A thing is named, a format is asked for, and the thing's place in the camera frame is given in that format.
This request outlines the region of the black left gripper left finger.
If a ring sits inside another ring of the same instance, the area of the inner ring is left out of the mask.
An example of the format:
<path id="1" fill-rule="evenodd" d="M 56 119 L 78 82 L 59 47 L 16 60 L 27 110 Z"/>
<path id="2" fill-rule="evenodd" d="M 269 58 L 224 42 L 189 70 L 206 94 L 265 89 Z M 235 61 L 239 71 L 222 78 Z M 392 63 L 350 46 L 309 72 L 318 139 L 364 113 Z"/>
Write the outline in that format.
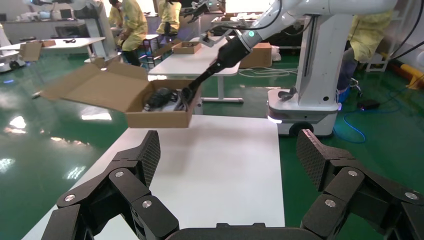
<path id="1" fill-rule="evenodd" d="M 105 170 L 56 202 L 56 239 L 92 240 L 121 216 L 140 240 L 165 240 L 179 221 L 150 191 L 161 158 L 159 134 L 149 130 L 139 146 L 119 151 Z"/>

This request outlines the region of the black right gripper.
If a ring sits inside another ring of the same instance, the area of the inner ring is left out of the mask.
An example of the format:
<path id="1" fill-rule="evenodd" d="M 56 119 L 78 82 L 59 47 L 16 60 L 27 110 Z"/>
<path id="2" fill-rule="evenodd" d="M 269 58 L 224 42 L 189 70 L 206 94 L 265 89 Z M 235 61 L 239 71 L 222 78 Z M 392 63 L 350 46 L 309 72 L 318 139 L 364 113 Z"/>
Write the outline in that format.
<path id="1" fill-rule="evenodd" d="M 226 68 L 232 68 L 243 58 L 251 53 L 249 47 L 240 36 L 234 36 L 226 44 L 219 48 L 216 61 L 214 61 L 200 76 L 185 87 L 185 100 L 191 101 L 200 85 Z"/>

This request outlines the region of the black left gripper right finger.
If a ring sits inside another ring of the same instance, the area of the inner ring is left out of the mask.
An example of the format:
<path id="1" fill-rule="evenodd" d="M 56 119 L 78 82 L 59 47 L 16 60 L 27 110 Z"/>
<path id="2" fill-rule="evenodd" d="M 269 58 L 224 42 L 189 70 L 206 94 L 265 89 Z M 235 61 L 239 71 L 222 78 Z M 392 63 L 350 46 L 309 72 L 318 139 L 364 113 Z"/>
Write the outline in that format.
<path id="1" fill-rule="evenodd" d="M 308 129 L 297 136 L 296 155 L 320 196 L 301 227 L 334 240 L 350 215 L 366 220 L 386 240 L 424 237 L 424 197 L 367 169 L 347 150 L 322 144 Z"/>

